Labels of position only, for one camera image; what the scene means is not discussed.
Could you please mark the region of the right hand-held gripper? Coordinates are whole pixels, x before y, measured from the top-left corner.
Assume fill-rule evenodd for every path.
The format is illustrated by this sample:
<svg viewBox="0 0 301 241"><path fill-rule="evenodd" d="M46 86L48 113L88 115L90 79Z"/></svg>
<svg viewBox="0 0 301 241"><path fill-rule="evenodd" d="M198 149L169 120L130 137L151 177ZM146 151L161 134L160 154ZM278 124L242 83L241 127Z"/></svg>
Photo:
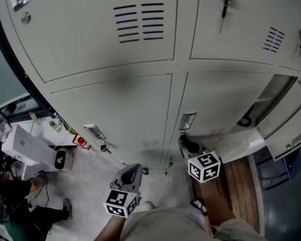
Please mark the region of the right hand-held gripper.
<svg viewBox="0 0 301 241"><path fill-rule="evenodd" d="M204 183L219 176L221 161L214 151L207 153L207 147L200 139L180 136L179 148L182 157L189 159L188 174L195 180Z"/></svg>

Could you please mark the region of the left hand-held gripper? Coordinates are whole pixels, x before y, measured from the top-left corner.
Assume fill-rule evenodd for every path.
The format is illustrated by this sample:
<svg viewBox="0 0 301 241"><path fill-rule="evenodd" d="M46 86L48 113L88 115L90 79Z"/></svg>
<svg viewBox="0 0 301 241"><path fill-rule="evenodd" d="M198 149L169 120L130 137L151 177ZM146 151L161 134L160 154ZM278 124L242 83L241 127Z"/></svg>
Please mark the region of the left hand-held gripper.
<svg viewBox="0 0 301 241"><path fill-rule="evenodd" d="M103 205L106 212L128 218L140 204L141 179L141 164L129 165L119 170L105 194Z"/></svg>

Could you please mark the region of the grey metal locker door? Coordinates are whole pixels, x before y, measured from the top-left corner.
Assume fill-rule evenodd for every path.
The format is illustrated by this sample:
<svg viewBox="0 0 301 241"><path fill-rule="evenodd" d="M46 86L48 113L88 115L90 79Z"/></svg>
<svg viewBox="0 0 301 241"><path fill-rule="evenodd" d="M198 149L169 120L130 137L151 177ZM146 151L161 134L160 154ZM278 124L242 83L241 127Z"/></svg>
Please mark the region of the grey metal locker door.
<svg viewBox="0 0 301 241"><path fill-rule="evenodd" d="M301 147L301 79L290 87L256 128L275 161ZM291 150L286 148L288 144L292 145Z"/></svg>
<svg viewBox="0 0 301 241"><path fill-rule="evenodd" d="M186 133L203 138L229 132L261 95L272 76L267 73L188 73L176 123L174 139L180 135L184 114L195 113Z"/></svg>
<svg viewBox="0 0 301 241"><path fill-rule="evenodd" d="M77 132L95 138L96 126L116 149L163 146L171 91L170 74L135 77L54 94L65 107L65 120Z"/></svg>

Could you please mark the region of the grey metal locker cabinet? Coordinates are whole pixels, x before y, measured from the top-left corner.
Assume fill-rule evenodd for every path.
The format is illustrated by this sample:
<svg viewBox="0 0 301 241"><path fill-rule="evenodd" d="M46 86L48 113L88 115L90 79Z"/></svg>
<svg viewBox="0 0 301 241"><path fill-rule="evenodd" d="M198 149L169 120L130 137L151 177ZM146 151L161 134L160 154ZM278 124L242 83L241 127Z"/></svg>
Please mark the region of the grey metal locker cabinet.
<svg viewBox="0 0 301 241"><path fill-rule="evenodd" d="M184 166L174 133L188 73L272 76L253 104L254 127L236 124L221 137L194 136L210 150L227 134L256 128L301 79L301 0L228 0L219 33L224 1L0 0L0 21L23 70L64 120L66 110L54 97L57 92L170 74L163 146L126 150L107 142L112 154L105 152L120 165L140 163L164 173ZM95 138L78 134L99 149L106 137L96 126L88 127L92 130Z"/></svg>

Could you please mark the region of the person's right forearm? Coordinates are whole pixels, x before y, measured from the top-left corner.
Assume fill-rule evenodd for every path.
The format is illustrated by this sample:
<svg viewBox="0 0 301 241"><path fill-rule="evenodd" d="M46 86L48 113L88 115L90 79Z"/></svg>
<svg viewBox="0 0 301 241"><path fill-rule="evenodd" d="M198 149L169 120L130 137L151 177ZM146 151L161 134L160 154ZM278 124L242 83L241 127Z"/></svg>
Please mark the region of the person's right forearm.
<svg viewBox="0 0 301 241"><path fill-rule="evenodd" d="M224 222L236 218L212 181L203 183L196 181L194 187L196 194L205 202L208 219L213 226L220 226Z"/></svg>

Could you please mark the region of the person's left forearm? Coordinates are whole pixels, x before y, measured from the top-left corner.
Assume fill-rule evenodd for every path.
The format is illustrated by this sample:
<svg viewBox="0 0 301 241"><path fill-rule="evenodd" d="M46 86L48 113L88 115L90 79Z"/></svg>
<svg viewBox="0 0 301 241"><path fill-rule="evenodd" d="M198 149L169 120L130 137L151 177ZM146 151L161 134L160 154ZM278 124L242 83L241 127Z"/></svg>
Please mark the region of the person's left forearm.
<svg viewBox="0 0 301 241"><path fill-rule="evenodd" d="M120 241L126 218L113 215L94 241Z"/></svg>

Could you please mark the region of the person's grey shirt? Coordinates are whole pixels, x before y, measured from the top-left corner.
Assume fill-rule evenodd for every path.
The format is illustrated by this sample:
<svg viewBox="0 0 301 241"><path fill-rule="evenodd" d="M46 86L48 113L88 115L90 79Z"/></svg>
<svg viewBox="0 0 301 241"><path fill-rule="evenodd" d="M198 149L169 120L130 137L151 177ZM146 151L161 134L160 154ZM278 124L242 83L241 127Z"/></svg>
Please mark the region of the person's grey shirt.
<svg viewBox="0 0 301 241"><path fill-rule="evenodd" d="M161 207L133 213L120 241L267 241L239 218L214 228L210 236L204 229L204 216L191 206Z"/></svg>

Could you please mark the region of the wooden plank platform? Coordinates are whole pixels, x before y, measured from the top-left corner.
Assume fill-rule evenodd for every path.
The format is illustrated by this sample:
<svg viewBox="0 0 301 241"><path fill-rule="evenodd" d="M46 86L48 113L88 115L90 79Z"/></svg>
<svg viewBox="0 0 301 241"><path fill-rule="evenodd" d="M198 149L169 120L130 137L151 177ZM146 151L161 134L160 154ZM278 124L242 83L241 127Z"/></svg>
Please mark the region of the wooden plank platform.
<svg viewBox="0 0 301 241"><path fill-rule="evenodd" d="M264 235L263 216L258 207L258 191L248 159L244 157L222 164L219 177L212 182L235 217L247 222L258 234Z"/></svg>

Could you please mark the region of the small grey waste bin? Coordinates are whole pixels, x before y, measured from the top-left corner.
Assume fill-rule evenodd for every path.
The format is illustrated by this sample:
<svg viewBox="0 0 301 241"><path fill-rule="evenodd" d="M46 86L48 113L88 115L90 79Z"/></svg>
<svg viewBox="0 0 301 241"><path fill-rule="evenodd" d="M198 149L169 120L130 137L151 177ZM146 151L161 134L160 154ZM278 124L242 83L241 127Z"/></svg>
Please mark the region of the small grey waste bin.
<svg viewBox="0 0 301 241"><path fill-rule="evenodd" d="M66 150L58 150L55 157L55 168L60 171L72 171L73 155Z"/></svg>

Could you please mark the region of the small clear bottle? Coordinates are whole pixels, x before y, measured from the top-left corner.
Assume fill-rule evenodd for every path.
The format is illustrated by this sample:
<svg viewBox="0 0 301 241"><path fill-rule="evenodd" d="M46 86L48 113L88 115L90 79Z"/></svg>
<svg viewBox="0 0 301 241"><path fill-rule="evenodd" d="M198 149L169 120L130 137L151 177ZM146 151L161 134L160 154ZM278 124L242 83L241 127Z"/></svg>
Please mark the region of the small clear bottle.
<svg viewBox="0 0 301 241"><path fill-rule="evenodd" d="M54 129L56 132L60 133L62 130L62 126L61 124L57 124L54 121L49 121L49 125L52 129Z"/></svg>

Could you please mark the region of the white box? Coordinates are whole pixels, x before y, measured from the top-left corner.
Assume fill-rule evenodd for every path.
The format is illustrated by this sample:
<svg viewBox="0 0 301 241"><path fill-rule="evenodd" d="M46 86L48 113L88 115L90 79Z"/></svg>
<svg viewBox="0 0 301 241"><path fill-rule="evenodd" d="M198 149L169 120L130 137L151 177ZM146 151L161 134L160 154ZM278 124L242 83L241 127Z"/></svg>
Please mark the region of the white box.
<svg viewBox="0 0 301 241"><path fill-rule="evenodd" d="M2 144L2 151L24 164L23 180L31 178L41 169L45 172L58 171L54 166L57 152L18 124L12 125L6 141Z"/></svg>

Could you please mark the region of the small bottle red cap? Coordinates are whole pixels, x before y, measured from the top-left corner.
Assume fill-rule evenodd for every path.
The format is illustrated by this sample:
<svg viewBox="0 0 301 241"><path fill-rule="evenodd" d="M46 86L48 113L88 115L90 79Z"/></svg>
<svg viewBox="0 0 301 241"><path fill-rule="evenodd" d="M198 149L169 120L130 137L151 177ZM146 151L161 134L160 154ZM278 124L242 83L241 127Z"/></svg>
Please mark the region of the small bottle red cap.
<svg viewBox="0 0 301 241"><path fill-rule="evenodd" d="M41 125L42 120L40 118L38 118L34 112L32 111L28 111L29 116L31 117L32 121L37 124L37 125Z"/></svg>

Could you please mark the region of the frosted glass panel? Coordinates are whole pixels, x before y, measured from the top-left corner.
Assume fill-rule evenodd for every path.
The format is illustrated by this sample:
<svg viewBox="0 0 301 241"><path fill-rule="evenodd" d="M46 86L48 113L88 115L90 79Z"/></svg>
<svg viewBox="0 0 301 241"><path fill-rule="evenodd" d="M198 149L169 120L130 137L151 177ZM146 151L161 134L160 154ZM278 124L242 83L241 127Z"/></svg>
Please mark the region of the frosted glass panel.
<svg viewBox="0 0 301 241"><path fill-rule="evenodd" d="M0 108L28 95L0 50Z"/></svg>

